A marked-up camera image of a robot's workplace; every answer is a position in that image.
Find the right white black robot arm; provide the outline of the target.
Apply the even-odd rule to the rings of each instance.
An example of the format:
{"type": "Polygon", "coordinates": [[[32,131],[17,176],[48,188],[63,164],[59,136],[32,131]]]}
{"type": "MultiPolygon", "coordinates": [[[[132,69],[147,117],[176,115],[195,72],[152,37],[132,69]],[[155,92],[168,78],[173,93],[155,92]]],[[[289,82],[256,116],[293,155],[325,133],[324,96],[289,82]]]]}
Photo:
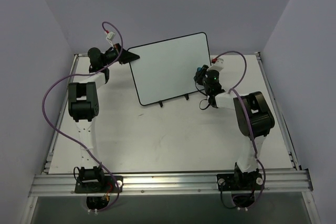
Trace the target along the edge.
{"type": "Polygon", "coordinates": [[[219,82],[219,70],[207,65],[197,68],[194,81],[196,86],[204,88],[201,94],[206,96],[208,108],[211,106],[235,112],[238,128],[246,138],[235,163],[235,186],[244,189],[251,184],[252,179],[262,181],[259,177],[260,152],[270,130],[275,126],[274,116],[263,94],[256,91],[239,95],[235,89],[226,92],[219,82]]]}

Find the white whiteboard black frame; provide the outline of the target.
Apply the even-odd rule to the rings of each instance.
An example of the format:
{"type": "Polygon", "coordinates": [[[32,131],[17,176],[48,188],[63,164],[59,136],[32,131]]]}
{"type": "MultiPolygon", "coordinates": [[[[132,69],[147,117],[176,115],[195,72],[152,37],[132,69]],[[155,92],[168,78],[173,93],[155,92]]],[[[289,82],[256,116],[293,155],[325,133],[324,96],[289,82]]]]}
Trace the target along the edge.
{"type": "Polygon", "coordinates": [[[131,47],[128,52],[140,57],[130,68],[142,106],[196,92],[196,71],[211,61],[205,32],[131,47]]]}

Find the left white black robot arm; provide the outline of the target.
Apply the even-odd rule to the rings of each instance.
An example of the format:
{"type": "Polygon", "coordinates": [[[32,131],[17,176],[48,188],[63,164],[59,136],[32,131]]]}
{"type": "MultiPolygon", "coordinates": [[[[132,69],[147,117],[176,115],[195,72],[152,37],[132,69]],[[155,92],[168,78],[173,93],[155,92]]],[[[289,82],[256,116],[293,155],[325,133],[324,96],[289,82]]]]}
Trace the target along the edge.
{"type": "Polygon", "coordinates": [[[123,50],[120,44],[114,44],[106,52],[93,47],[88,50],[90,77],[68,85],[68,111],[75,121],[81,149],[81,165],[75,177],[78,183],[87,183],[94,192],[105,188],[106,179],[101,163],[98,161],[95,133],[96,117],[99,114],[97,90],[109,81],[107,68],[113,62],[131,63],[140,56],[123,50]]]}

